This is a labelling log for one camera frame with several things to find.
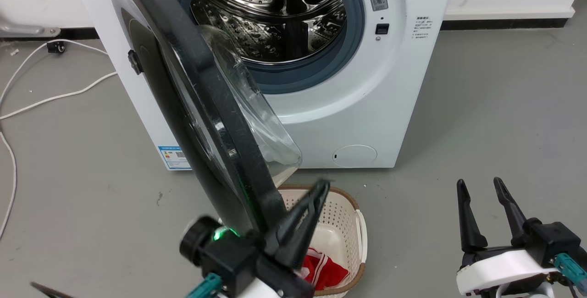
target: metal bracket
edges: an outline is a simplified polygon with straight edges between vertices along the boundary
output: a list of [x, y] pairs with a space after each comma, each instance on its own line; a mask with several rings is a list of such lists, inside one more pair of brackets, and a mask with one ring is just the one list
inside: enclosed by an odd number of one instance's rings
[[0, 38], [50, 38], [61, 33], [57, 27], [13, 24], [0, 18]]

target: laundry basket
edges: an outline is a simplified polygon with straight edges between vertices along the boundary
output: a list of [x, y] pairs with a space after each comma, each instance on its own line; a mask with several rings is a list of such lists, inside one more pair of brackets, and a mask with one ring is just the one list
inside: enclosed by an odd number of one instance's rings
[[[283, 185], [279, 192], [289, 210], [309, 189], [311, 186]], [[367, 226], [356, 200], [347, 192], [331, 187], [310, 247], [350, 272], [336, 288], [316, 291], [314, 296], [340, 298], [359, 283], [367, 260]]]

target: brown basket rim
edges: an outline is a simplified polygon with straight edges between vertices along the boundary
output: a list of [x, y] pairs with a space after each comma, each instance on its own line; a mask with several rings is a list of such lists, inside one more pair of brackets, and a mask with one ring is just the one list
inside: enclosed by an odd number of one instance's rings
[[[282, 185], [281, 187], [277, 188], [279, 191], [283, 190], [283, 191], [287, 191], [287, 190], [308, 190], [312, 188], [311, 185]], [[330, 192], [334, 192], [337, 193], [339, 195], [342, 195], [344, 198], [346, 198], [350, 204], [353, 206], [353, 208], [355, 210], [359, 209], [359, 204], [357, 203], [357, 201], [353, 198], [353, 196], [351, 196], [348, 192], [336, 188], [336, 187], [331, 187]], [[359, 265], [359, 270], [357, 271], [357, 274], [354, 276], [354, 278], [348, 282], [346, 285], [342, 286], [342, 287], [337, 287], [334, 289], [326, 289], [326, 290], [318, 290], [316, 292], [314, 292], [314, 296], [329, 296], [331, 294], [340, 294], [343, 292], [347, 292], [350, 289], [353, 289], [354, 286], [357, 285], [357, 283], [359, 283], [359, 281], [361, 280], [361, 277], [363, 277], [363, 273], [365, 272], [365, 263], [361, 263]]]

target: white washing machine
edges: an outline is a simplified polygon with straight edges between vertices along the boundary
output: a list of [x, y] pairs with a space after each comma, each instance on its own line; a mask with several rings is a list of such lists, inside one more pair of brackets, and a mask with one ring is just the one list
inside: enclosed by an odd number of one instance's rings
[[[302, 168], [392, 168], [447, 0], [177, 0], [226, 32], [302, 152]], [[83, 0], [168, 169], [189, 169], [113, 0]]]

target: green light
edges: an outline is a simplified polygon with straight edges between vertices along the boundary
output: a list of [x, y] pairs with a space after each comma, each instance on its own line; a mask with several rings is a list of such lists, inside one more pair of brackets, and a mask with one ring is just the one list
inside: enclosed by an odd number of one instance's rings
[[224, 236], [224, 233], [226, 233], [227, 231], [231, 231], [233, 232], [235, 235], [239, 236], [238, 233], [229, 227], [223, 226], [223, 227], [218, 227], [215, 231], [214, 231], [214, 236], [212, 236], [213, 240], [219, 240], [222, 238], [222, 236]]

